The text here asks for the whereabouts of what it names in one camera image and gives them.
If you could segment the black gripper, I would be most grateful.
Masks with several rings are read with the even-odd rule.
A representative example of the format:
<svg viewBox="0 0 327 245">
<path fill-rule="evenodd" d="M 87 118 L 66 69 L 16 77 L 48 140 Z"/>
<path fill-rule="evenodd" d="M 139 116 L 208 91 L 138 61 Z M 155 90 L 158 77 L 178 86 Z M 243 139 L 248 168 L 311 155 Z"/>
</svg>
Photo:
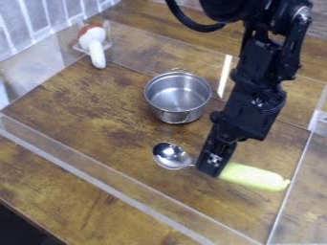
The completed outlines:
<svg viewBox="0 0 327 245">
<path fill-rule="evenodd" d="M 235 143 L 247 139 L 264 140 L 285 104 L 286 92 L 281 87 L 254 90 L 235 85 L 223 110 L 211 114 L 219 143 L 207 138 L 195 168 L 219 177 L 234 154 Z"/>
</svg>

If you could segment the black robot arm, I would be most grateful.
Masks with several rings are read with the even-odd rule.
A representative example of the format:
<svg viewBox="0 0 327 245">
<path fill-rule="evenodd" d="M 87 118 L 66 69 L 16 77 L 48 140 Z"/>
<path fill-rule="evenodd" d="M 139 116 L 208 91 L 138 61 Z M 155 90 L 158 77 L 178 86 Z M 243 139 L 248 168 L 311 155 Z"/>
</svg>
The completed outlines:
<svg viewBox="0 0 327 245">
<path fill-rule="evenodd" d="M 227 24 L 244 24 L 239 63 L 231 70 L 235 82 L 222 111 L 211 114 L 212 129 L 195 163 L 212 177 L 223 174 L 236 145 L 262 141 L 286 104 L 282 82 L 294 80 L 301 51 L 313 22 L 310 0 L 199 0 L 215 21 L 192 21 L 175 0 L 164 0 L 176 19 L 192 30 L 210 33 Z"/>
</svg>

